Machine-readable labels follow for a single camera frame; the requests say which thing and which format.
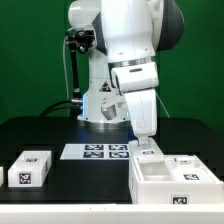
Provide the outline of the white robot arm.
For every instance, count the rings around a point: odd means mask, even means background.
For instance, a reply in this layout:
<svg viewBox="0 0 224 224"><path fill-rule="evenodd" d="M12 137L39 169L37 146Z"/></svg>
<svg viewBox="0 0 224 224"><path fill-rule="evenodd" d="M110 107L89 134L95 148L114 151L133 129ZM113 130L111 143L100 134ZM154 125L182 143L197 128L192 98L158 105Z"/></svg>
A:
<svg viewBox="0 0 224 224"><path fill-rule="evenodd" d="M157 131L154 57L184 32L175 0L75 0L68 10L75 47L89 54L89 88L79 118L92 124L130 121L137 147Z"/></svg>

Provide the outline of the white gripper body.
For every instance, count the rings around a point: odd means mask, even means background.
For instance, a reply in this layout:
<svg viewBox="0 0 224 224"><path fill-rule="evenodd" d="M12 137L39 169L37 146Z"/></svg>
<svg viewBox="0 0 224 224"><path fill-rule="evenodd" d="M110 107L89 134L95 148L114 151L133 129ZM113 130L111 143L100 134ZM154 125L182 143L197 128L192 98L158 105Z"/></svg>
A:
<svg viewBox="0 0 224 224"><path fill-rule="evenodd" d="M156 91L147 89L124 94L133 132L137 138L153 136L157 131Z"/></svg>

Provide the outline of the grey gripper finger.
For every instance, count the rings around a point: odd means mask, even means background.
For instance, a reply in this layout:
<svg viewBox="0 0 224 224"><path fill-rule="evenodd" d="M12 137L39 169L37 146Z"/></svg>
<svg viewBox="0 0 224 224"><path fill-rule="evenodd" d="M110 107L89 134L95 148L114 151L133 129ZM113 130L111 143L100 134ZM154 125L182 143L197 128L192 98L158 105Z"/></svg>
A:
<svg viewBox="0 0 224 224"><path fill-rule="evenodd" d="M140 135L137 137L138 139L138 146L142 149L149 148L150 142L149 137L147 135Z"/></svg>

